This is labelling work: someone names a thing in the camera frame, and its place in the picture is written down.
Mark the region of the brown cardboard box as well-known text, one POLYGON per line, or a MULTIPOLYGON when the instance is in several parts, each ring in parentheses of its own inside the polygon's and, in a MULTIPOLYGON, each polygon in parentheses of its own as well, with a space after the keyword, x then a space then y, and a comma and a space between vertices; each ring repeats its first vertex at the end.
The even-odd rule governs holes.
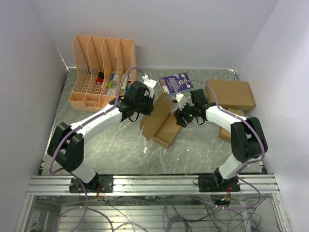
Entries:
POLYGON ((151 114, 141 119, 140 130, 147 141, 152 139, 165 148, 171 146, 181 129, 171 112, 172 108, 172 100, 166 93, 162 93, 154 102, 154 110, 151 114))

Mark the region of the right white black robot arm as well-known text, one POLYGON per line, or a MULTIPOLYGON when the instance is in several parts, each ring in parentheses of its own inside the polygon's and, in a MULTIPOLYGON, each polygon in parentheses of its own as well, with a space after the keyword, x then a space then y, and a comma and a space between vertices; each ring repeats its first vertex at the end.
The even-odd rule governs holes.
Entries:
POLYGON ((202 89, 191 91, 190 97, 192 104, 181 93, 173 97, 178 106, 174 112, 177 125, 185 128, 193 119, 201 118, 202 123, 209 121, 230 132, 232 154, 213 173, 213 187, 224 191, 246 165, 265 157, 268 146, 262 126, 256 117, 239 116, 217 102, 209 103, 202 89))

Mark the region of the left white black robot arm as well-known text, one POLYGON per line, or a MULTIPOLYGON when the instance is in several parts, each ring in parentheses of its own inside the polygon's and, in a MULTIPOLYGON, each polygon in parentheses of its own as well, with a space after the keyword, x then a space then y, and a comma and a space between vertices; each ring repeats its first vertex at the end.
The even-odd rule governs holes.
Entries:
POLYGON ((67 125, 59 124, 53 134, 47 153, 65 171, 81 180, 81 186, 88 192, 98 188, 98 174, 84 159, 84 145, 99 132, 111 125, 131 119, 134 114, 149 115, 154 107, 156 81, 136 81, 120 99, 112 100, 92 116, 67 125))

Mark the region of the large folded cardboard box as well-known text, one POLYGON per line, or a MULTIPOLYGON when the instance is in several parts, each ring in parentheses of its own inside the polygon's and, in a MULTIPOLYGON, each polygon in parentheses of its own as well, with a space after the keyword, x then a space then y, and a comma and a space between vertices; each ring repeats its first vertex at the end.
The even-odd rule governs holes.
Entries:
POLYGON ((255 107, 248 82, 208 80, 207 85, 214 90, 219 105, 225 109, 250 111, 255 107))

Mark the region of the white green carton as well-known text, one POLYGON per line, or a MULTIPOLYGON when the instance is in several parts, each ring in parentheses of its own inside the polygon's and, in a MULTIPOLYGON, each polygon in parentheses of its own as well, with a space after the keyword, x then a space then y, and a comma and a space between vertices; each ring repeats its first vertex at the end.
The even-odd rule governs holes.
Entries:
POLYGON ((127 81, 128 81, 128 75, 123 75, 123 82, 120 88, 120 95, 125 95, 126 89, 127 89, 127 81))

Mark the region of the purple book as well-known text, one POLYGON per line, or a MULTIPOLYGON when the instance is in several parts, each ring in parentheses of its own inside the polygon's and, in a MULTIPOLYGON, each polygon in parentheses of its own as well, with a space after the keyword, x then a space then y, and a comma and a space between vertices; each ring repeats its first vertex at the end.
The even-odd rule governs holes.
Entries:
POLYGON ((174 94, 176 90, 181 92, 193 88, 193 84, 190 82, 186 72, 172 76, 161 77, 158 79, 158 83, 162 92, 167 93, 168 95, 174 94))

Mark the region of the red black bottle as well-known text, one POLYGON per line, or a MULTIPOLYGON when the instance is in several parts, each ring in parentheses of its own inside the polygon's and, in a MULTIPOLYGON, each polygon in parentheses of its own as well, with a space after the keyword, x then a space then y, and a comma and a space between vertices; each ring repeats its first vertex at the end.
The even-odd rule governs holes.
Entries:
POLYGON ((99 72, 96 79, 96 84, 101 85, 103 83, 104 78, 105 78, 104 72, 99 72))

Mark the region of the pink plastic file organizer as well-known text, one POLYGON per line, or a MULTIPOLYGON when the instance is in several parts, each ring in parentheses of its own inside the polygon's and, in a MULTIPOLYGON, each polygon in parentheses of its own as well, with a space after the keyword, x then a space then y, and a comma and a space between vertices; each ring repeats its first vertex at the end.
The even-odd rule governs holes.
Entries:
MULTIPOLYGON (((72 48, 78 78, 69 102, 75 110, 97 112, 116 97, 120 78, 136 65, 135 41, 78 34, 72 48), (105 74, 101 85, 96 84, 99 72, 105 74)), ((136 80, 137 71, 130 71, 126 90, 136 80)))

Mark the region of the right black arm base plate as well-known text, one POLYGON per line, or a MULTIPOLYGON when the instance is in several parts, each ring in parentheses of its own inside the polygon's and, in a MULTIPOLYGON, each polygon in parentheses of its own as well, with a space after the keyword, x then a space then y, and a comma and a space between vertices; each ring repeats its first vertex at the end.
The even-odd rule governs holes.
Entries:
POLYGON ((217 183, 212 174, 199 175, 193 179, 193 184, 198 186, 199 192, 240 192, 239 182, 236 177, 217 183))

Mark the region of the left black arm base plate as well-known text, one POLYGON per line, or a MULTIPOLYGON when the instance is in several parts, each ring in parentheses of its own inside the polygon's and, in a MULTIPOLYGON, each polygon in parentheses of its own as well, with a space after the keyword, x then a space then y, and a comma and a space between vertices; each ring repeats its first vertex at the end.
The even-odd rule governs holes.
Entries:
POLYGON ((84 183, 77 178, 72 178, 69 186, 70 193, 82 193, 84 189, 87 192, 112 193, 114 178, 111 175, 96 174, 96 176, 89 182, 84 183))

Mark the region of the aluminium rail frame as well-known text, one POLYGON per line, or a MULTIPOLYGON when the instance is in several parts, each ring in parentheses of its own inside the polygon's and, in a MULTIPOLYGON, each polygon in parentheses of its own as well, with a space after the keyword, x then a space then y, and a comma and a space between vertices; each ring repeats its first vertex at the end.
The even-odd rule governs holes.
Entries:
MULTIPOLYGON (((112 191, 105 196, 160 196, 160 195, 206 195, 193 183, 197 175, 114 175, 112 191)), ((282 232, 290 232, 289 219, 273 174, 240 175, 239 194, 270 194, 282 232)), ((36 196, 84 196, 80 188, 70 190, 72 176, 40 175, 30 179, 26 196, 15 227, 16 232, 26 229, 27 219, 36 196)))

